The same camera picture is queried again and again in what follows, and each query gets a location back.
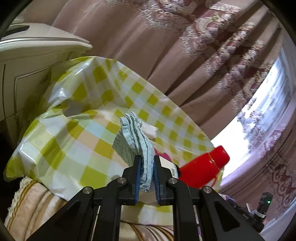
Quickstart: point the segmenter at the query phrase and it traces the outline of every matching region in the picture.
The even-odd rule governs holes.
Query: white nightstand
[[[13,147],[22,128],[25,101],[48,80],[50,68],[92,48],[87,40],[46,24],[20,25],[30,27],[0,41],[0,121]]]

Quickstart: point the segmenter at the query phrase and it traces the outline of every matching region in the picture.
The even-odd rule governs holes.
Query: pink curtain
[[[209,138],[249,101],[282,43],[278,20],[257,0],[34,0],[25,21],[89,40],[86,55],[137,72]]]

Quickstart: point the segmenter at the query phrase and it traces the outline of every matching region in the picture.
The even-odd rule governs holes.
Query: towel
[[[142,119],[134,112],[121,117],[120,124],[112,147],[128,166],[133,165],[136,155],[142,157],[140,190],[148,191],[153,177],[154,147],[143,132]]]

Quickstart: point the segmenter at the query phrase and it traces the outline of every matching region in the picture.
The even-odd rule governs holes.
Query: yellow checkered plastic bag
[[[81,57],[52,68],[36,118],[4,171],[6,179],[29,176],[66,200],[84,186],[107,185],[127,167],[112,144],[119,118],[131,111],[158,128],[156,150],[179,166],[213,149],[201,129],[138,74],[112,59]],[[173,221],[171,206],[143,203],[124,206],[121,217],[142,224]]]

